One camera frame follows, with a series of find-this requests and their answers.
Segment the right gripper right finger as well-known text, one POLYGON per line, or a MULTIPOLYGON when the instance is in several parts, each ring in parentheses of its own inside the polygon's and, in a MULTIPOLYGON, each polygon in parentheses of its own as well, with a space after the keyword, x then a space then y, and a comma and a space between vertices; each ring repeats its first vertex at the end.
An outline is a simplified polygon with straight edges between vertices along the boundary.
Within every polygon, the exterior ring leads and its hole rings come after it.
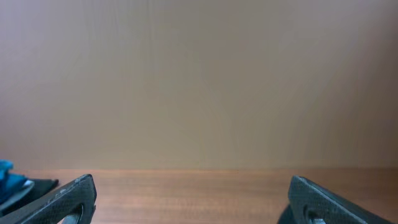
POLYGON ((391 224, 317 183, 298 175, 292 177, 289 204, 278 224, 391 224))

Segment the blue polo shirt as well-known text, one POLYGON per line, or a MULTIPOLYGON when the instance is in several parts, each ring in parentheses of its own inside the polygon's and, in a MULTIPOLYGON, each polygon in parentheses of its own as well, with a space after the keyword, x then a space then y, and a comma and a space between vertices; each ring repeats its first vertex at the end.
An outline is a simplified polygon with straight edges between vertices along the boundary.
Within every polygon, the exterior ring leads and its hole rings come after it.
POLYGON ((18 192, 27 178, 20 174, 11 174, 9 171, 14 165, 11 161, 1 159, 1 203, 4 203, 14 193, 18 192))

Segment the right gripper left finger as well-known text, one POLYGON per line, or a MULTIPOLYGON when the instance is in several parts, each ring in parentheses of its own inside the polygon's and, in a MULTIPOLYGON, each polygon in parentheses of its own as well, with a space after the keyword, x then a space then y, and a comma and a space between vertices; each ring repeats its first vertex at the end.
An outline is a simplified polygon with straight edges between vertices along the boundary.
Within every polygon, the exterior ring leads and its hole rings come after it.
POLYGON ((96 209, 96 187, 90 174, 1 217, 1 224, 89 224, 96 209))

